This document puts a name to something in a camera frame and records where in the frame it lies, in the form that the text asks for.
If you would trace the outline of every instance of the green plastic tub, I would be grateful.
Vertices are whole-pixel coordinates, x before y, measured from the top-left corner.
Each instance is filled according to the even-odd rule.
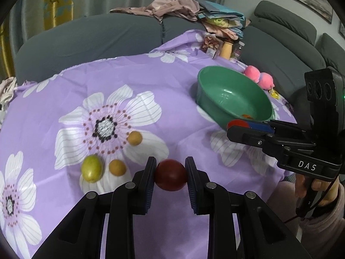
[[[233,119],[263,122],[274,115],[270,99],[256,83],[221,66],[200,70],[196,102],[223,129]]]

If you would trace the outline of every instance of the green fruit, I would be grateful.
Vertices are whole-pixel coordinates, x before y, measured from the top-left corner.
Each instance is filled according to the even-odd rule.
[[[97,155],[87,156],[82,164],[82,176],[86,182],[95,183],[101,179],[103,164]]]

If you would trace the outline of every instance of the wall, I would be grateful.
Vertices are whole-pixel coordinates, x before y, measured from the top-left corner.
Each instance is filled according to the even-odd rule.
[[[262,0],[225,0],[227,7],[243,12],[246,17],[250,17],[254,12],[256,5]],[[334,40],[338,42],[345,49],[345,39],[339,34],[339,18],[333,12],[332,24],[329,24],[322,17],[317,15],[308,7],[295,0],[267,0],[271,1],[281,7],[294,12],[296,15],[303,17],[305,20],[311,22],[317,29],[317,39],[323,34],[327,33]]]

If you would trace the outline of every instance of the pink ball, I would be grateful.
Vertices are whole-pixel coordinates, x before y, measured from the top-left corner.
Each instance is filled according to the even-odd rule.
[[[249,79],[254,81],[255,83],[259,82],[260,79],[260,71],[254,67],[249,65],[245,70],[244,70],[244,75],[246,75]]]
[[[272,89],[274,87],[272,76],[270,74],[262,72],[260,74],[260,79],[259,79],[258,85],[259,85],[259,87],[261,87],[264,90]]]

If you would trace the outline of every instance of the flower center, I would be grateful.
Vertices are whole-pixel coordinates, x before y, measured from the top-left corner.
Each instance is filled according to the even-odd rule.
[[[13,215],[13,207],[14,207],[14,200],[12,199],[12,196],[9,195],[8,197],[6,197],[6,210],[7,210],[8,216]]]
[[[103,143],[104,141],[110,140],[112,136],[117,138],[115,134],[115,129],[117,122],[113,122],[113,117],[107,116],[103,117],[101,120],[96,121],[95,131],[92,134],[93,137],[98,137]]]

